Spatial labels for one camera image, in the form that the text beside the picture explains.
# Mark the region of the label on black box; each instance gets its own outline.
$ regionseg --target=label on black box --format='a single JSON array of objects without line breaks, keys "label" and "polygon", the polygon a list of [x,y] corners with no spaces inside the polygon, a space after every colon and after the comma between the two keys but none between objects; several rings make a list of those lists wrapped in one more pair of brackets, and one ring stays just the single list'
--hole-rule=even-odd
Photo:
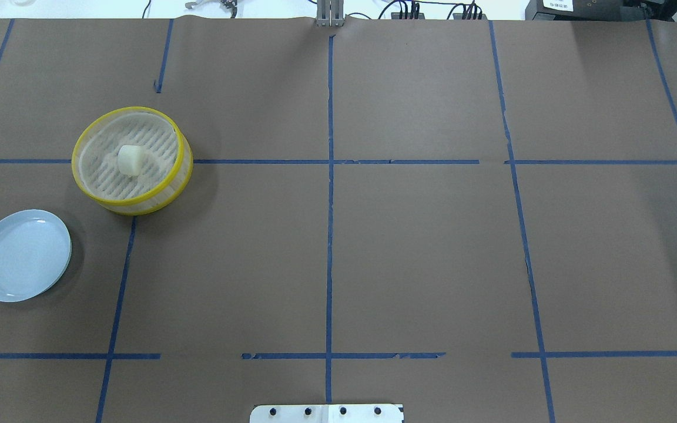
[{"label": "label on black box", "polygon": [[542,5],[556,11],[573,11],[573,0],[542,0]]}]

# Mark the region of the white background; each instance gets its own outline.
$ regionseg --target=white background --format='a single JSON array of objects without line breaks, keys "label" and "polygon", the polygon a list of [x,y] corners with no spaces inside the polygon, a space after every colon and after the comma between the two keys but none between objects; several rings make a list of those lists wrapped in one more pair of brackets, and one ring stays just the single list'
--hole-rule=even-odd
[{"label": "white background", "polygon": [[[172,18],[186,14],[228,18],[230,13],[219,0],[207,0],[190,11],[185,3],[191,0],[153,0],[150,18]],[[529,0],[478,0],[488,19],[524,18]],[[0,0],[0,18],[139,18],[148,0],[35,0],[32,5],[18,6],[11,0]],[[377,18],[387,5],[386,0],[344,0],[344,13],[362,12]],[[398,4],[389,11],[397,11]],[[422,5],[426,19],[445,19],[451,6]],[[315,17],[316,6],[307,0],[239,0],[237,18]]]}]

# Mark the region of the white metal bracket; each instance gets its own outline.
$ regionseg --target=white metal bracket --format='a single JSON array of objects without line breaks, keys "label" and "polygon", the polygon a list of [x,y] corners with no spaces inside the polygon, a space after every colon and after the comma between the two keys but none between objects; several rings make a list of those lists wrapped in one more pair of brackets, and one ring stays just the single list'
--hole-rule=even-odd
[{"label": "white metal bracket", "polygon": [[397,404],[257,406],[250,423],[404,423]]},{"label": "white metal bracket", "polygon": [[344,26],[344,0],[316,0],[317,26]]}]

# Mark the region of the plate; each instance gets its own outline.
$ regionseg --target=plate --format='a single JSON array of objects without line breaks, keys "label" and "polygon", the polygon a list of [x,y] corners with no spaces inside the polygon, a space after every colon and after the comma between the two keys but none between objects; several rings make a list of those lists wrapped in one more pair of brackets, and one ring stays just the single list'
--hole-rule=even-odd
[{"label": "plate", "polygon": [[0,220],[0,301],[46,291],[67,270],[71,255],[67,227],[48,211],[23,210]]}]

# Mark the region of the round yellow-rimmed container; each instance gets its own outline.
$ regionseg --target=round yellow-rimmed container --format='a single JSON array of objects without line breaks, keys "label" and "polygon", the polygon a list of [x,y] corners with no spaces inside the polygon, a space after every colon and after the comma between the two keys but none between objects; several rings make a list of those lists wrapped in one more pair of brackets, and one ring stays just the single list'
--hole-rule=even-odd
[{"label": "round yellow-rimmed container", "polygon": [[[130,149],[137,152],[128,157]],[[167,206],[185,189],[192,171],[192,151],[177,124],[147,107],[97,118],[72,152],[78,187],[119,214],[148,214]]]}]

